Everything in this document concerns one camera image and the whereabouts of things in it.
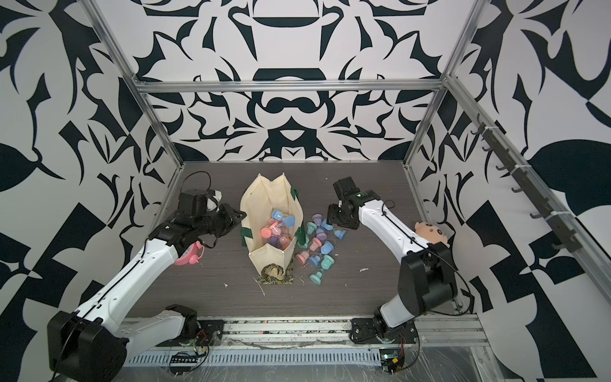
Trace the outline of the teal hourglass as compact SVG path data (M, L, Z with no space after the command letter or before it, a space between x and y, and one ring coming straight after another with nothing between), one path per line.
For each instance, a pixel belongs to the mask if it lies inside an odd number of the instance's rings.
M323 277L324 277L323 271L316 271L310 275L310 280L316 285L321 285Z
M329 255L324 255L321 261L321 268L325 271L329 270L335 264L334 258Z

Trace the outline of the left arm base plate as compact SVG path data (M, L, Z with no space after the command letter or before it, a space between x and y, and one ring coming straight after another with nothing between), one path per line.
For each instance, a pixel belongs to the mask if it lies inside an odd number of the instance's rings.
M224 337L225 321L221 319L199 320L198 331L193 340L195 347L205 348L219 345Z

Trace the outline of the teal hourglass front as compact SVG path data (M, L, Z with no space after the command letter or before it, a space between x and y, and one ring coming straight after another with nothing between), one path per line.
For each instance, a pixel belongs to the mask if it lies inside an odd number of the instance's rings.
M310 280L316 285L321 285L323 277L324 277L323 271L316 271L310 275Z

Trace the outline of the blue hourglass back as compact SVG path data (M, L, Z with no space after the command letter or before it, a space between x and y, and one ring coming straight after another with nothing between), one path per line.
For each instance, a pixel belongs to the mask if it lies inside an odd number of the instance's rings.
M274 210L271 217L275 221L283 221L283 219L285 218L285 214L281 212L280 210Z

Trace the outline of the cream canvas tote bag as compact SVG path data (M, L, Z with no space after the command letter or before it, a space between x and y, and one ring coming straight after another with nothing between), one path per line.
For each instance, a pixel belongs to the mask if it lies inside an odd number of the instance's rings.
M293 283L293 256L306 242L299 194L285 175L270 180L261 174L248 186L240 201L246 213L240 236L258 282Z

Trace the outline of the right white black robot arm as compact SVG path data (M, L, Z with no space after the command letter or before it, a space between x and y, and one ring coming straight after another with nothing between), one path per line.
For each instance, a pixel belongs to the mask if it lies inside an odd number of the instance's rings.
M334 183L338 202L328 208L328 221L344 229L370 229L399 263L397 295L378 307L372 317L376 336L389 339L405 325L450 302L458 295L450 248L409 229L371 190L362 191L352 178Z

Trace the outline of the purple hourglass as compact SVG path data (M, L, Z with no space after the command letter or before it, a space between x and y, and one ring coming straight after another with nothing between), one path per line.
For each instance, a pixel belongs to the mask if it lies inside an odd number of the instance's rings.
M291 244L291 241L292 240L289 235L281 235L278 237L276 247L285 250Z
M320 227L320 226L321 226L321 224L322 224L323 220L324 220L324 218L323 218L323 216L322 216L320 213L314 214L314 215L312 216L312 221L313 221L313 223L315 223L315 224L316 224L316 226L318 226L318 227Z

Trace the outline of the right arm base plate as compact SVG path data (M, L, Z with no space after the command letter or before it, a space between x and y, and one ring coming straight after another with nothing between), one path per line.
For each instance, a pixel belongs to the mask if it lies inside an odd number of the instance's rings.
M353 318L348 337L357 345L416 344L418 334L413 321L395 328L388 327L381 318Z

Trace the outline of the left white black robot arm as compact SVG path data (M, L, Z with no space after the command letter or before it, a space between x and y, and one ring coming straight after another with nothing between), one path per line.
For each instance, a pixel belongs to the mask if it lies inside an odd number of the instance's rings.
M135 328L122 328L132 307L152 283L173 265L196 264L205 249L201 240L218 240L246 213L221 200L215 190L180 193L178 208L146 238L137 255L108 285L75 311L61 311L47 326L49 367L53 375L76 381L111 381L127 361L170 340L191 340L200 326L197 312L171 305Z

